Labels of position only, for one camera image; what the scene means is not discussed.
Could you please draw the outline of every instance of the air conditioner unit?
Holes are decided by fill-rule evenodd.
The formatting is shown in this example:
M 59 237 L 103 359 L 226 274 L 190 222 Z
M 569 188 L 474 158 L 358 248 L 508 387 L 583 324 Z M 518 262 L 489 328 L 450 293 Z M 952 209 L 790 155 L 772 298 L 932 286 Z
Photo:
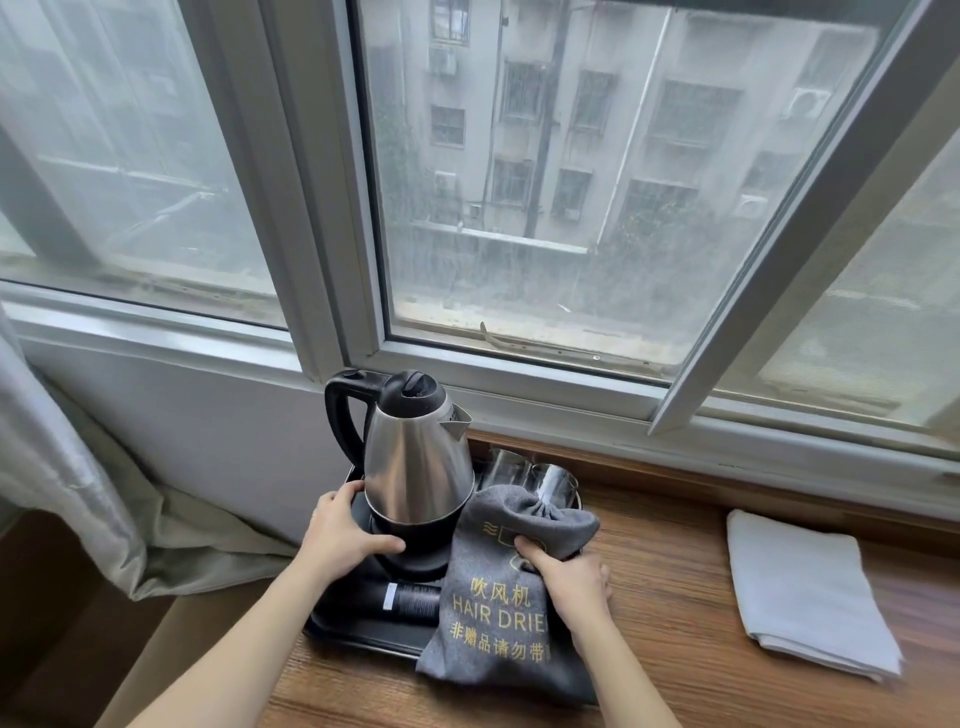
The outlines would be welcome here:
M 434 76 L 456 76 L 457 49 L 446 46 L 431 46 L 430 73 Z
M 788 119 L 816 119 L 824 112 L 830 96 L 829 91 L 821 88 L 794 88 L 783 116 Z
M 434 172 L 433 192 L 438 197 L 456 197 L 457 175 L 455 172 Z
M 769 203 L 767 198 L 760 195 L 740 195 L 732 215 L 744 220 L 759 220 L 766 213 Z

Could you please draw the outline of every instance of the glass pane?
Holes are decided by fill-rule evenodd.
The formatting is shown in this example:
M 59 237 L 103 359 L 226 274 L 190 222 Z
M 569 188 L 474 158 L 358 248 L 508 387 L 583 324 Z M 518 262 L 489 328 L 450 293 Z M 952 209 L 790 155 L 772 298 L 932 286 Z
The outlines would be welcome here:
M 0 278 L 283 326 L 176 0 L 0 0 L 0 109 L 85 251 L 0 196 Z
M 957 362 L 960 132 L 766 366 L 736 389 L 947 429 L 960 425 L 943 419 L 960 402 Z
M 361 0 L 390 335 L 672 378 L 882 41 L 827 5 Z

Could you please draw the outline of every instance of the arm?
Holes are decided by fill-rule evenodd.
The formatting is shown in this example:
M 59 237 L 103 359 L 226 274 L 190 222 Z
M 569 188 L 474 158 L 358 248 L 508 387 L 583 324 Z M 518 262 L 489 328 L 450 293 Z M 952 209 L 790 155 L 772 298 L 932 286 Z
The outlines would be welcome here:
M 546 584 L 553 605 L 584 658 L 607 728 L 680 728 L 613 623 L 607 600 L 610 569 L 596 554 L 562 562 L 532 541 L 516 537 L 516 550 Z
M 399 553 L 394 536 L 364 533 L 350 515 L 355 480 L 320 498 L 303 545 L 267 592 L 130 728 L 253 728 L 307 616 L 330 582 L 372 553 Z

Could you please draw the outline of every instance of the kettle spout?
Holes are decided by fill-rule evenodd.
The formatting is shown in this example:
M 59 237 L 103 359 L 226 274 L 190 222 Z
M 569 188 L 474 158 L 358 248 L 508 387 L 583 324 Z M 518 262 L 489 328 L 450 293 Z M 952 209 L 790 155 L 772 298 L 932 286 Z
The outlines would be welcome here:
M 473 418 L 467 410 L 459 404 L 454 404 L 452 419 L 440 423 L 440 427 L 445 429 L 454 440 L 460 441 L 464 439 L 464 435 L 467 434 L 467 430 L 472 424 Z

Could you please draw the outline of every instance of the hand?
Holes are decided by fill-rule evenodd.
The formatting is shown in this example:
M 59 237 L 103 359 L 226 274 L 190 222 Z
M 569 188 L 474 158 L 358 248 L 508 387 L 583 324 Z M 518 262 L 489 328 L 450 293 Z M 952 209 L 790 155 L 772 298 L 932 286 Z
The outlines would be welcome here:
M 520 556 L 540 572 L 557 614 L 577 638 L 604 620 L 610 620 L 610 568 L 595 553 L 558 561 L 523 536 L 514 539 Z
M 363 480 L 351 480 L 336 492 L 324 493 L 310 518 L 292 566 L 316 579 L 321 589 L 371 554 L 400 553 L 406 548 L 397 536 L 374 536 L 357 525 L 350 504 L 363 486 Z

